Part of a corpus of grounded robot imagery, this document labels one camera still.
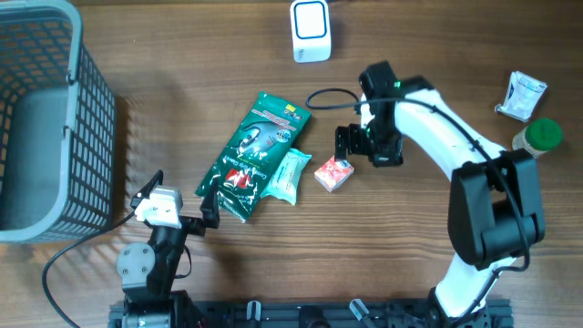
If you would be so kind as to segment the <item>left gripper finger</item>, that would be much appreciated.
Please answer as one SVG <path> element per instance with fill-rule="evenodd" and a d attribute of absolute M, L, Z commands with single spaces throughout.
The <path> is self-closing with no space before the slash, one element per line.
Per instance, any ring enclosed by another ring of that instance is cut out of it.
<path fill-rule="evenodd" d="M 131 199 L 131 205 L 139 205 L 141 201 L 144 199 L 149 198 L 149 194 L 152 190 L 154 190 L 158 185 L 161 185 L 163 182 L 163 171 L 159 169 L 151 180 L 145 184 Z"/>
<path fill-rule="evenodd" d="M 218 191 L 219 183 L 213 181 L 208 194 L 204 197 L 199 207 L 202 213 L 202 219 L 207 228 L 218 228 L 220 225 Z"/>

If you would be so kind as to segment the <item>small red white box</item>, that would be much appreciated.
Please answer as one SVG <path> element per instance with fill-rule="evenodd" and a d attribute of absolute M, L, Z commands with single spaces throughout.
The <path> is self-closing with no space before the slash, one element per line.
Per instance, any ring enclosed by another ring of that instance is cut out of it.
<path fill-rule="evenodd" d="M 332 156 L 314 172 L 315 179 L 329 192 L 338 189 L 354 172 L 354 167 L 346 160 L 336 160 Z"/>

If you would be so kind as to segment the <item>teal tissue pack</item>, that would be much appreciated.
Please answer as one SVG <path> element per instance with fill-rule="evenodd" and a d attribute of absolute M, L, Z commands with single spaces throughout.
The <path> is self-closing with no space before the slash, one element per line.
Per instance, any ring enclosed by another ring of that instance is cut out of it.
<path fill-rule="evenodd" d="M 261 193 L 261 198 L 274 197 L 295 206 L 302 171 L 312 156 L 290 149 Z"/>

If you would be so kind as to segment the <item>green 3M glove package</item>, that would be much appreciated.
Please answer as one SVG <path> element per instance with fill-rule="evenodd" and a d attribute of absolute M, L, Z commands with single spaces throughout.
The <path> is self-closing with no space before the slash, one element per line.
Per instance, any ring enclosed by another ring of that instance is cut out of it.
<path fill-rule="evenodd" d="M 206 197 L 217 184 L 219 205 L 246 221 L 311 116 L 284 98 L 261 92 L 195 194 Z"/>

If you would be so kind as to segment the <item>white blue plaster pack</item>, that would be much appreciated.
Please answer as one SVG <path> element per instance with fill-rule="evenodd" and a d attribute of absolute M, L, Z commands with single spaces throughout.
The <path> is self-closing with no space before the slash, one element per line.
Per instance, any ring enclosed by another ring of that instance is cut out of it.
<path fill-rule="evenodd" d="M 545 82 L 520 71 L 514 71 L 509 78 L 504 102 L 495 106 L 495 112 L 527 122 L 546 89 Z"/>

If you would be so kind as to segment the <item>green lid jar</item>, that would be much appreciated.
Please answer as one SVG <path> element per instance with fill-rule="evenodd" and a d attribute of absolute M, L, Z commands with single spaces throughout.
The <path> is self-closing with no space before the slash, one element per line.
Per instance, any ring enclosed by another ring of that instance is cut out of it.
<path fill-rule="evenodd" d="M 535 159 L 556 149 L 563 140 L 559 124 L 550 118 L 539 118 L 518 132 L 512 140 L 512 149 L 525 149 Z"/>

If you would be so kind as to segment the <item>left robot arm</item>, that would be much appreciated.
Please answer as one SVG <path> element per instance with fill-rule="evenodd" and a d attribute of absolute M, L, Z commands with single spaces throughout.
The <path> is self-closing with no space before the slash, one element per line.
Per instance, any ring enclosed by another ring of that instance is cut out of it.
<path fill-rule="evenodd" d="M 206 229 L 220 224 L 218 186 L 213 180 L 199 209 L 202 216 L 180 213 L 181 192 L 164 186 L 163 172 L 137 192 L 130 202 L 137 220 L 151 228 L 146 242 L 133 242 L 117 259 L 117 272 L 125 294 L 123 302 L 109 309 L 109 327 L 204 327 L 204 315 L 185 291 L 173 291 L 179 261 L 189 254 L 189 235 L 203 237 Z"/>

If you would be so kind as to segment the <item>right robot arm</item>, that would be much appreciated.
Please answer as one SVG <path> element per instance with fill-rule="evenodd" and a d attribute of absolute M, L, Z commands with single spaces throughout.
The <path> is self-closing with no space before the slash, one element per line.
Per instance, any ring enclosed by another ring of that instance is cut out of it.
<path fill-rule="evenodd" d="M 400 79 L 386 61 L 359 76 L 358 124 L 335 132 L 336 161 L 364 155 L 376 167 L 403 164 L 410 138 L 450 182 L 447 233 L 455 251 L 444 278 L 423 300 L 390 301 L 389 324 L 509 327 L 508 302 L 487 295 L 506 272 L 525 272 L 546 227 L 537 164 L 465 123 L 424 77 Z"/>

